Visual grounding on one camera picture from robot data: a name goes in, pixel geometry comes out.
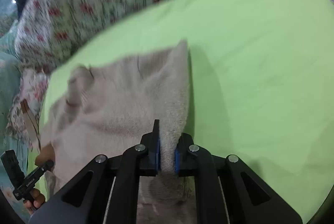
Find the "person's left hand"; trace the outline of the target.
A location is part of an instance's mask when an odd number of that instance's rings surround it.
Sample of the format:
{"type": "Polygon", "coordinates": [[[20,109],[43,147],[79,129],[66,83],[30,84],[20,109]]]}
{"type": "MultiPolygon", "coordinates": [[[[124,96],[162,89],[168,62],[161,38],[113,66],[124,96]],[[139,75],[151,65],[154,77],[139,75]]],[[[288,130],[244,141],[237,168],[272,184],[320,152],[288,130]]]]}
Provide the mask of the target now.
{"type": "MultiPolygon", "coordinates": [[[[43,165],[44,162],[46,162],[47,160],[52,160],[53,162],[56,162],[54,148],[51,143],[41,148],[40,154],[35,159],[35,165],[43,165]]],[[[34,202],[31,203],[29,200],[23,200],[23,205],[29,212],[29,214],[32,215],[33,207],[38,209],[40,206],[42,206],[42,204],[45,202],[45,196],[36,188],[31,190],[30,194],[34,198],[34,202]]]]}

